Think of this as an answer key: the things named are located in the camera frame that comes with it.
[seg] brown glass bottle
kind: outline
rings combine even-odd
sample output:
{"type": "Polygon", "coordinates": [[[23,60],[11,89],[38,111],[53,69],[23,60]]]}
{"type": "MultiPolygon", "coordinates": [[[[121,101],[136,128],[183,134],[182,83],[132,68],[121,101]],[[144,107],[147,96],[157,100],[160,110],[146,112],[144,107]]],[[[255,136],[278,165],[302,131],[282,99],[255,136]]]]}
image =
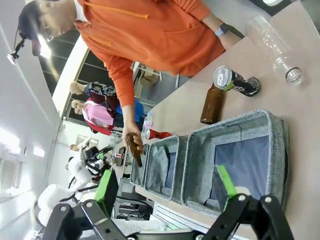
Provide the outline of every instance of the brown glass bottle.
{"type": "Polygon", "coordinates": [[[141,161],[141,151],[137,149],[137,144],[134,142],[134,134],[128,134],[126,137],[126,141],[128,143],[129,150],[133,156],[133,158],[136,160],[136,163],[141,168],[142,167],[142,161],[141,161]]]}
{"type": "Polygon", "coordinates": [[[200,118],[203,124],[215,124],[219,122],[225,92],[216,88],[214,85],[208,90],[200,118]]]}

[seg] plastic water bottle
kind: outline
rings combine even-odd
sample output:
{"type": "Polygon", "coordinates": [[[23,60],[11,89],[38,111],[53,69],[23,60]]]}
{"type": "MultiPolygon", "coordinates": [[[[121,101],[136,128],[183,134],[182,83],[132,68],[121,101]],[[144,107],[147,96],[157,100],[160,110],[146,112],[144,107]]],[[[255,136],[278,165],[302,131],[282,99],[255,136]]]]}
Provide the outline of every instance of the plastic water bottle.
{"type": "Polygon", "coordinates": [[[152,118],[153,118],[153,114],[151,112],[148,112],[146,118],[144,119],[142,131],[141,131],[141,135],[143,137],[146,134],[146,130],[152,127],[152,122],[153,122],[152,118]]]}
{"type": "Polygon", "coordinates": [[[276,76],[290,84],[304,80],[299,56],[262,16],[251,18],[245,26],[249,39],[267,55],[276,76]]]}

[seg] cardboard box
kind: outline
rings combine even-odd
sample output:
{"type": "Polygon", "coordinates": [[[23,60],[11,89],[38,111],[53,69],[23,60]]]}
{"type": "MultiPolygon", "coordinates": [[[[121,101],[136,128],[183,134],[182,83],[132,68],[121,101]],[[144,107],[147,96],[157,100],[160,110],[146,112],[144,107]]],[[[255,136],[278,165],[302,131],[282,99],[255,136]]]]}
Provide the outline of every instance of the cardboard box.
{"type": "Polygon", "coordinates": [[[142,78],[140,79],[140,84],[144,87],[151,87],[155,85],[158,80],[159,76],[155,75],[155,71],[149,67],[145,68],[147,71],[144,72],[142,78]]]}

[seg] white table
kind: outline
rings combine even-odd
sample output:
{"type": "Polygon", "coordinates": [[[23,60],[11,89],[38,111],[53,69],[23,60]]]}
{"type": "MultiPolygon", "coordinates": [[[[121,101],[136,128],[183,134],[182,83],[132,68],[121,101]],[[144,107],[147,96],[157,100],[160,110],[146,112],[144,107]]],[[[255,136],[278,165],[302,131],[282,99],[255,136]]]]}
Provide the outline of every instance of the white table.
{"type": "MultiPolygon", "coordinates": [[[[320,180],[320,38],[299,1],[274,16],[271,23],[305,63],[302,70],[307,81],[303,85],[294,87],[284,79],[276,79],[263,53],[244,38],[154,107],[152,128],[185,136],[203,127],[200,116],[206,93],[220,65],[231,67],[245,78],[257,77],[261,92],[253,98],[228,92],[222,118],[264,108],[288,123],[290,175],[285,213],[295,239],[317,240],[320,239],[320,189],[317,186],[320,180]]],[[[175,202],[154,197],[141,187],[136,187],[136,191],[201,223],[211,225],[215,221],[175,202]]],[[[240,227],[236,234],[255,238],[251,228],[246,226],[240,227]]]]}

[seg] hoodie pocket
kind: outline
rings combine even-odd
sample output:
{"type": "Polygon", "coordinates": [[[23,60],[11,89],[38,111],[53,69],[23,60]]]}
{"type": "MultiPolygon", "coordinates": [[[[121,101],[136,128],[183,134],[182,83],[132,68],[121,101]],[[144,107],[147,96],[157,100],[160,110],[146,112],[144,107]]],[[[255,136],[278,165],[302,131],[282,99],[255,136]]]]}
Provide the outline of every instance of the hoodie pocket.
{"type": "Polygon", "coordinates": [[[188,61],[186,58],[197,48],[204,31],[205,27],[199,23],[188,29],[164,32],[156,46],[160,59],[174,66],[183,66],[188,61]]]}

